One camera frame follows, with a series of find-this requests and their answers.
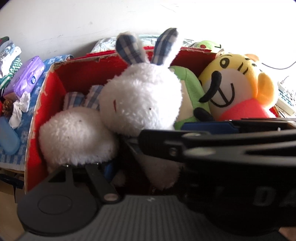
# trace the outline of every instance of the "white tissue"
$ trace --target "white tissue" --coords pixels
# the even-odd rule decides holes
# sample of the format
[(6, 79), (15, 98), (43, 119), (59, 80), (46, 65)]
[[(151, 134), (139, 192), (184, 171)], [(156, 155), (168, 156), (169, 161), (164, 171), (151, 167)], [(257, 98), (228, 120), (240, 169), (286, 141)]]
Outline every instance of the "white tissue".
[(22, 112), (28, 112), (30, 105), (30, 93), (24, 92), (20, 100), (13, 103), (12, 116), (9, 119), (9, 125), (15, 129), (20, 125), (22, 120)]

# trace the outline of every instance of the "pine cone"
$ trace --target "pine cone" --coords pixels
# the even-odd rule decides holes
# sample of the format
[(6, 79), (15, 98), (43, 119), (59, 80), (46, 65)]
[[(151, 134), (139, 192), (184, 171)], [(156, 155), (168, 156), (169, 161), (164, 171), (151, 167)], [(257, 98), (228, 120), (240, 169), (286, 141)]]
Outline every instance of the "pine cone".
[(10, 99), (6, 99), (2, 104), (2, 114), (5, 117), (10, 117), (13, 112), (13, 101)]

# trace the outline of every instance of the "screw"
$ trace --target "screw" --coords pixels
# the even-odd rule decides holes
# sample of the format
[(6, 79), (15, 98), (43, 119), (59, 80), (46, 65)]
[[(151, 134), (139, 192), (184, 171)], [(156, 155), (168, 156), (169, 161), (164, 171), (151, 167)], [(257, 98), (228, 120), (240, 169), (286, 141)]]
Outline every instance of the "screw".
[(169, 149), (169, 154), (170, 154), (170, 156), (177, 156), (177, 154), (178, 154), (178, 150), (177, 150), (177, 148), (175, 148), (175, 147), (171, 147), (171, 148)]
[(108, 193), (104, 195), (104, 199), (108, 202), (114, 202), (118, 200), (118, 195), (115, 193)]
[(199, 136), (201, 136), (200, 133), (190, 132), (190, 133), (184, 134), (182, 137), (199, 137)]
[(210, 147), (195, 147), (186, 151), (190, 156), (209, 156), (216, 153), (214, 148)]

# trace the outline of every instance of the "white wall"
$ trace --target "white wall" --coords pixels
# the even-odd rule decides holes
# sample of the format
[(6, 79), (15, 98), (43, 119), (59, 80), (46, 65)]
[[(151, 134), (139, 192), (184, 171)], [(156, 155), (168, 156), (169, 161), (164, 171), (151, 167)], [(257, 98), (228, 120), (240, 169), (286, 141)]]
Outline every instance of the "white wall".
[(102, 37), (176, 26), (188, 39), (213, 40), (284, 67), (296, 58), (295, 12), (293, 0), (11, 0), (0, 11), (0, 34), (27, 60), (82, 56)]

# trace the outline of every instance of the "ribbed black surface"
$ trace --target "ribbed black surface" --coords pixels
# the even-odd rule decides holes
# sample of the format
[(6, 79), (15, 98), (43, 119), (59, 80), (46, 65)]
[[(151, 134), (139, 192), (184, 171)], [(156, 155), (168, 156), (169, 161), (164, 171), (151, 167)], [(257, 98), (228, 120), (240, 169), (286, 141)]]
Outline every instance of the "ribbed black surface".
[(104, 206), (87, 227), (63, 237), (25, 233), (20, 241), (286, 241), (278, 232), (259, 237), (225, 233), (175, 196), (127, 196)]

